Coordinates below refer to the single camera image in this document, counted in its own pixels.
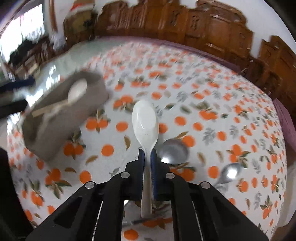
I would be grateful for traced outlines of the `large white rice paddle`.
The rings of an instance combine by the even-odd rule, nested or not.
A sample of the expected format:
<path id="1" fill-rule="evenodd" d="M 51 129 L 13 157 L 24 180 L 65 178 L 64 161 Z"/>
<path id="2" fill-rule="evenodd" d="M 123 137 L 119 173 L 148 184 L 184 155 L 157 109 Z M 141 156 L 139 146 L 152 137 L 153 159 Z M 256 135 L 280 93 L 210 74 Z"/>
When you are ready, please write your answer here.
<path id="1" fill-rule="evenodd" d="M 87 90 L 86 79 L 85 78 L 79 79 L 71 85 L 69 92 L 68 92 L 67 99 L 50 104 L 50 105 L 40 108 L 36 111 L 33 111 L 32 116 L 35 118 L 35 117 L 38 117 L 38 116 L 43 115 L 45 113 L 50 113 L 52 110 L 59 110 L 65 106 L 73 104 L 74 102 L 76 102 L 78 99 L 80 99 L 85 94 L 86 90 Z"/>

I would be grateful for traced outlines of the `white ceramic soup spoon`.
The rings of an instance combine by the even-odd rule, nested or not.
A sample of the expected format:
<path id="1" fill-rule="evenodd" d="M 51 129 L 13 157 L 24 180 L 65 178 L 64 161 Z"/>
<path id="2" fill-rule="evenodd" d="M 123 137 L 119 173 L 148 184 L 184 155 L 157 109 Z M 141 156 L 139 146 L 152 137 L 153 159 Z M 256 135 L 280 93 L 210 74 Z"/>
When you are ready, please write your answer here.
<path id="1" fill-rule="evenodd" d="M 139 100 L 133 107 L 132 127 L 134 135 L 144 151 L 144 177 L 142 186 L 141 217 L 152 216 L 151 153 L 159 137 L 159 124 L 154 106 Z"/>

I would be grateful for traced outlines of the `steel spoon centre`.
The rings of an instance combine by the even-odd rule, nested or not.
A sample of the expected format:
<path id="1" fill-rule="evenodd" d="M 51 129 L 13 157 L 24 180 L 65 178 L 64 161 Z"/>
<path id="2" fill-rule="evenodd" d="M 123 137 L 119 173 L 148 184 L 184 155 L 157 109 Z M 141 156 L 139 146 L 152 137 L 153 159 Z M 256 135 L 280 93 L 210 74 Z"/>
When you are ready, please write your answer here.
<path id="1" fill-rule="evenodd" d="M 168 139 L 164 141 L 160 151 L 159 157 L 161 161 L 170 165 L 179 165 L 187 161 L 189 150 L 186 145 L 178 139 Z"/>

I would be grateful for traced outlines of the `steel spoon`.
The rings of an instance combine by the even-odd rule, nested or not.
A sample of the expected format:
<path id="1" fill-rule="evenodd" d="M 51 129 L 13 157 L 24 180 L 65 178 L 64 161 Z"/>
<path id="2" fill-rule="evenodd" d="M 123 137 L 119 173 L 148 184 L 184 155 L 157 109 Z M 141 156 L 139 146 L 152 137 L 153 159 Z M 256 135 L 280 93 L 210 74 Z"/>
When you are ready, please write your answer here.
<path id="1" fill-rule="evenodd" d="M 226 165 L 220 172 L 220 176 L 217 182 L 214 184 L 214 187 L 219 185 L 228 184 L 236 180 L 241 173 L 242 166 L 239 162 L 230 163 Z"/>
<path id="2" fill-rule="evenodd" d="M 164 141 L 160 151 L 159 157 L 161 161 L 170 165 L 179 165 L 187 161 L 189 150 L 186 145 L 178 139 L 168 139 Z"/>

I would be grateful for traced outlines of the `metal rectangular utensil tray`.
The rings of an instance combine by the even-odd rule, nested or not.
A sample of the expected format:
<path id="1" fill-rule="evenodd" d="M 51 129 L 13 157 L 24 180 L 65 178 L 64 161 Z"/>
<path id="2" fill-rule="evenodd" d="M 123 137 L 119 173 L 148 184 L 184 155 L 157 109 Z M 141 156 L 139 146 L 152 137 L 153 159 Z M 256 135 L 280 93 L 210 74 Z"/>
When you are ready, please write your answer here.
<path id="1" fill-rule="evenodd" d="M 82 78 L 87 81 L 87 90 L 80 99 L 59 110 L 35 118 L 32 116 L 33 111 L 67 99 L 71 85 Z M 88 116 L 102 107 L 108 98 L 102 74 L 89 71 L 73 73 L 48 90 L 26 115 L 22 123 L 25 147 L 45 162 L 50 162 Z"/>

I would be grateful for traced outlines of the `white plastic bag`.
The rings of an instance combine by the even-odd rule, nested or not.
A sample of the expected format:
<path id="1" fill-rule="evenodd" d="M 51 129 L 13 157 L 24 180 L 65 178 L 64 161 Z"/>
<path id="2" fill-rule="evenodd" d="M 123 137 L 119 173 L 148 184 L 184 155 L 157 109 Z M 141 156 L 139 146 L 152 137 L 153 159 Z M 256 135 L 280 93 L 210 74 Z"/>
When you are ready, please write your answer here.
<path id="1" fill-rule="evenodd" d="M 50 42 L 53 45 L 53 50 L 58 51 L 65 47 L 66 44 L 66 38 L 62 33 L 54 32 Z"/>

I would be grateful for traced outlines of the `window with grille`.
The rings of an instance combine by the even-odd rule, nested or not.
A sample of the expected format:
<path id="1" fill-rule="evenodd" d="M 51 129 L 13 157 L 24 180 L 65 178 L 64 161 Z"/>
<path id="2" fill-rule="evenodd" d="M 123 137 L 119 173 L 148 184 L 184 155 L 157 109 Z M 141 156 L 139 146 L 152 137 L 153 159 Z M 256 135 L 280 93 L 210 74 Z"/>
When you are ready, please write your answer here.
<path id="1" fill-rule="evenodd" d="M 45 34 L 43 5 L 43 1 L 37 1 L 8 24 L 1 36 L 1 56 L 5 62 L 24 40 L 36 41 Z"/>

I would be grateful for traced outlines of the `steel spoon right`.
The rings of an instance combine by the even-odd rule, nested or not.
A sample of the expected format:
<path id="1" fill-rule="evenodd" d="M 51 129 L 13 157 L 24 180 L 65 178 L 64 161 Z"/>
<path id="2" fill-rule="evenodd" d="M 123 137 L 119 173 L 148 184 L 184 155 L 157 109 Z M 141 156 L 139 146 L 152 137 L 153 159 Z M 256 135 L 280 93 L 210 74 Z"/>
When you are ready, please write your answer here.
<path id="1" fill-rule="evenodd" d="M 220 176 L 217 182 L 214 184 L 214 187 L 219 185 L 228 184 L 236 180 L 241 173 L 242 166 L 239 162 L 230 163 L 226 165 L 220 172 Z"/>

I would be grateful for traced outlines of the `stacked cardboard boxes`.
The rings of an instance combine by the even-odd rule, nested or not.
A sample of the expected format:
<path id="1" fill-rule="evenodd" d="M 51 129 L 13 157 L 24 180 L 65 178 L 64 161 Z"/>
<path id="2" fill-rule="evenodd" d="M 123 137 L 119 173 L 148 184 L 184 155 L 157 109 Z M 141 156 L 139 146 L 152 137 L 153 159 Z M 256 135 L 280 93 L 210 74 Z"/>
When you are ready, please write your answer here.
<path id="1" fill-rule="evenodd" d="M 79 42 L 93 40 L 98 13 L 94 1 L 74 1 L 63 21 L 64 36 L 69 47 Z"/>

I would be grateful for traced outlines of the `orange print tablecloth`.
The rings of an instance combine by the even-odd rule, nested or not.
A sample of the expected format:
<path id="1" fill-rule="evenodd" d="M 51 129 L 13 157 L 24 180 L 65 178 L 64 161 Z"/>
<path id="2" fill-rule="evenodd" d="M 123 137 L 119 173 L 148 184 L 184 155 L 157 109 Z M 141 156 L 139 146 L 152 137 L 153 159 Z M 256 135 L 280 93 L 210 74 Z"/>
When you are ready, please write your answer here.
<path id="1" fill-rule="evenodd" d="M 242 172 L 218 190 L 272 237 L 285 200 L 287 154 L 272 100 L 251 82 L 212 60 L 166 45 L 94 42 L 53 61 L 26 99 L 36 101 L 73 72 L 98 72 L 110 98 L 62 143 L 50 163 L 24 142 L 22 117 L 8 122 L 8 157 L 25 220 L 38 226 L 88 181 L 104 182 L 125 169 L 140 147 L 132 109 L 150 101 L 159 118 L 159 142 L 176 138 L 189 150 L 171 167 L 186 181 L 215 184 L 222 169 Z"/>

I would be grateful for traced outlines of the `purple seat cushion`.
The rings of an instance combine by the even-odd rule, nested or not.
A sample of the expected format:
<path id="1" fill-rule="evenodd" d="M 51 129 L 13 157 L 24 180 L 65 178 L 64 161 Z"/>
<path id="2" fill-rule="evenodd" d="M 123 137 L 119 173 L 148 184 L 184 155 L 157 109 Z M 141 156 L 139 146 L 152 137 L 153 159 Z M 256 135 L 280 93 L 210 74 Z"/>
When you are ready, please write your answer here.
<path id="1" fill-rule="evenodd" d="M 280 120 L 284 139 L 287 144 L 290 145 L 290 147 L 295 151 L 296 132 L 290 113 L 277 98 L 273 100 L 273 105 L 275 106 L 278 118 Z"/>

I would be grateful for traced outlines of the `carved wooden long sofa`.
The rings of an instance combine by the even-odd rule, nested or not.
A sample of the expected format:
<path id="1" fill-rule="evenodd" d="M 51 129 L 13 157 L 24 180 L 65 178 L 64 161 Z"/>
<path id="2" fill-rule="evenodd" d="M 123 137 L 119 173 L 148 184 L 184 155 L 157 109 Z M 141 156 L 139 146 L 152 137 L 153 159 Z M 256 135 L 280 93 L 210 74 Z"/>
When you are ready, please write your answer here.
<path id="1" fill-rule="evenodd" d="M 179 1 L 125 1 L 106 4 L 95 35 L 134 36 L 193 47 L 244 69 L 250 60 L 253 32 L 241 11 L 219 1 L 196 1 L 195 8 Z"/>

